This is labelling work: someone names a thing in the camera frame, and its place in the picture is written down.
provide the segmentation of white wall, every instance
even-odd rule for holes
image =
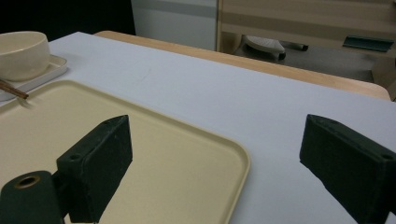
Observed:
[[[131,0],[136,35],[216,49],[217,0]]]

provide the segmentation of beige bowl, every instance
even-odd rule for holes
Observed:
[[[49,62],[46,35],[30,31],[0,34],[0,78],[24,81],[38,77]]]

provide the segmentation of plastic tray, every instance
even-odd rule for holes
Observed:
[[[11,81],[7,81],[7,82],[20,91],[30,91],[60,76],[61,74],[65,73],[66,70],[67,70],[66,59],[55,55],[50,55],[49,66],[41,76],[23,82],[11,82]],[[0,90],[0,101],[10,100],[13,98],[15,98],[15,95]]]
[[[0,107],[0,185],[36,170],[53,173],[77,140],[123,114],[134,161],[100,223],[227,223],[250,165],[242,147],[72,81]]]

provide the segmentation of black object on shelf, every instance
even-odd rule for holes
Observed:
[[[300,151],[307,167],[358,223],[396,214],[396,153],[332,119],[308,115]]]
[[[378,52],[388,52],[394,41],[379,38],[369,38],[363,36],[349,35],[344,41],[343,47],[353,49],[367,49]]]
[[[128,116],[108,119],[58,160],[58,171],[36,171],[4,185],[2,224],[99,222],[132,162]]]

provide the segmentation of tabletop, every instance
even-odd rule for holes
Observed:
[[[127,43],[141,45],[145,47],[163,49],[179,54],[189,55],[196,58],[207,59],[218,63],[227,63],[230,65],[247,68],[254,71],[264,72],[280,77],[288,77],[304,82],[319,84],[321,86],[331,87],[344,91],[353,91],[364,95],[374,96],[381,99],[389,98],[389,93],[383,87],[358,81],[354,79],[336,77],[323,73],[312,72],[304,69],[289,67],[281,64],[261,62],[248,58],[233,56],[230,54],[210,51],[207,49],[197,49],[178,44],[167,43],[159,40],[148,39],[145,37],[126,35],[112,31],[103,31],[95,35],[119,40]]]
[[[396,149],[389,100],[97,35],[75,33],[49,46],[68,61],[55,81],[76,81],[242,145],[251,168],[231,223],[355,223],[300,164],[308,114]],[[387,223],[395,221],[390,215]]]

